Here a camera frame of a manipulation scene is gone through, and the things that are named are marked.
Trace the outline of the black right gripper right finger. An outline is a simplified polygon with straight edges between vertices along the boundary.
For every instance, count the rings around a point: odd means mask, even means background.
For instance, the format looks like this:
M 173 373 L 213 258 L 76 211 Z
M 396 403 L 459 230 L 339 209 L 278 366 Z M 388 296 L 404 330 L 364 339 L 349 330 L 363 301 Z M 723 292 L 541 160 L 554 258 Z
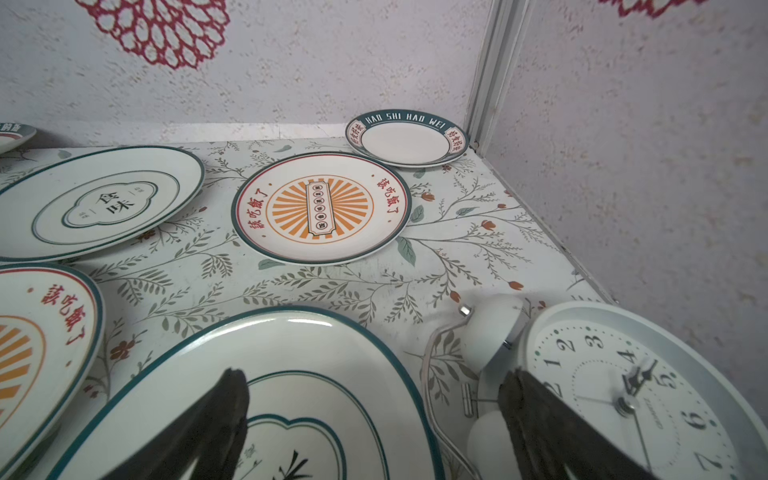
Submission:
M 652 479 L 530 372 L 509 371 L 498 406 L 523 479 Z

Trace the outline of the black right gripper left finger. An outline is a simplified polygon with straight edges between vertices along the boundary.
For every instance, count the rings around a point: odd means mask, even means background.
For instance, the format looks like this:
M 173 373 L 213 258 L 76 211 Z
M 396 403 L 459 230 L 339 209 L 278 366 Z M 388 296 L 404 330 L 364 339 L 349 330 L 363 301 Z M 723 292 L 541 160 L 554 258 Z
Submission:
M 217 383 L 108 479 L 231 479 L 247 436 L 249 388 L 243 371 Z

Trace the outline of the sunburst plate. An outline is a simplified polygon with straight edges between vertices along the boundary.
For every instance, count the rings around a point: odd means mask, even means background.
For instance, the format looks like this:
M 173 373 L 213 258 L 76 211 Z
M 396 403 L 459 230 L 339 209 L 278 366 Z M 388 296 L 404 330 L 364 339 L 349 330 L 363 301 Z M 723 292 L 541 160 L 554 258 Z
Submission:
M 69 267 L 1 269 L 1 476 L 20 475 L 83 384 L 102 343 L 98 286 Z
M 295 155 L 266 166 L 240 187 L 231 218 L 242 241 L 271 260 L 338 265 L 393 242 L 413 207 L 401 175 L 344 152 Z

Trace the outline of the large clover plate green rim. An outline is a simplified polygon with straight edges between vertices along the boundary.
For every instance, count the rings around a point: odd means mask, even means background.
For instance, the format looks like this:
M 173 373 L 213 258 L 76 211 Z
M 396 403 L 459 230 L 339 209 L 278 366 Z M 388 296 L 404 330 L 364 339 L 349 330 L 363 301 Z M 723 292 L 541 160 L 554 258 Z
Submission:
M 97 479 L 168 426 L 227 369 L 250 401 L 238 479 L 440 479 L 421 395 L 396 355 L 346 317 L 253 310 L 171 348 L 89 422 L 50 471 Z

